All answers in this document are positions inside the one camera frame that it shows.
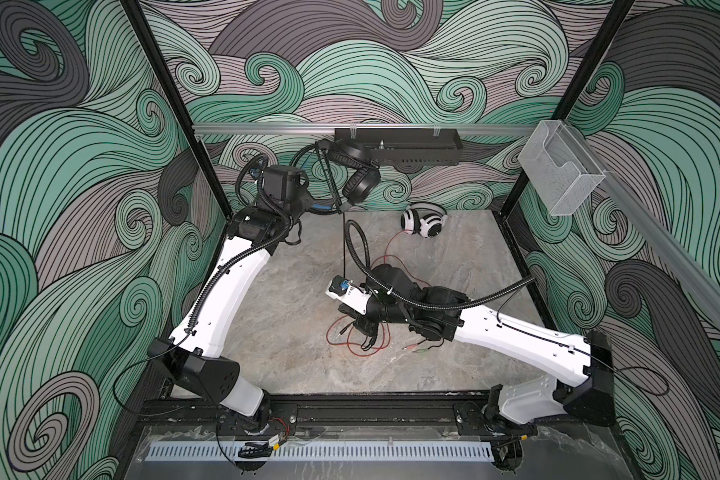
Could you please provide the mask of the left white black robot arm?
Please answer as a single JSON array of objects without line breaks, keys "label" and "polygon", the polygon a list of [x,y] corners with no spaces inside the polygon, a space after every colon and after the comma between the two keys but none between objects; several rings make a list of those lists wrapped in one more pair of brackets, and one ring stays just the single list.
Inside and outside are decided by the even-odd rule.
[{"label": "left white black robot arm", "polygon": [[254,201],[233,216],[212,275],[179,326],[151,342],[148,358],[173,384],[263,422],[267,394],[243,378],[237,362],[222,356],[224,341],[256,276],[315,199],[304,170],[270,164],[264,155],[245,169],[254,166]]}]

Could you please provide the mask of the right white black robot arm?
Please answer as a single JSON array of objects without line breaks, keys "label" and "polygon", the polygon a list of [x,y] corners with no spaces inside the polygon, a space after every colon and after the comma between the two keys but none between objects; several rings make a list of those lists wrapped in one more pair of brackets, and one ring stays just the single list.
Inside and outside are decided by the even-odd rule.
[{"label": "right white black robot arm", "polygon": [[542,371],[537,380],[504,386],[492,409],[513,424],[567,414],[611,426],[616,420],[612,349],[597,331],[564,333],[528,323],[489,307],[532,283],[525,277],[485,297],[442,286],[421,287],[404,270],[373,265],[359,223],[343,225],[344,250],[365,275],[361,284],[336,276],[326,289],[354,327],[375,343],[383,324],[404,324],[426,341],[477,345]]}]

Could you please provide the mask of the black blue headphones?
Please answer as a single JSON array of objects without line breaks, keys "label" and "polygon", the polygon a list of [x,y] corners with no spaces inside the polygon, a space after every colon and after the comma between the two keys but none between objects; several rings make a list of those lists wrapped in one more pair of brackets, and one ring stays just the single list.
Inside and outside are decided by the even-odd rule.
[{"label": "black blue headphones", "polygon": [[[323,168],[332,197],[332,204],[315,202],[308,209],[309,213],[323,216],[343,214],[353,206],[363,203],[381,181],[379,165],[371,158],[367,149],[356,141],[318,140],[298,150],[289,165],[297,167],[308,153],[312,153]],[[333,166],[343,167],[347,171],[341,186],[333,175]]]}]

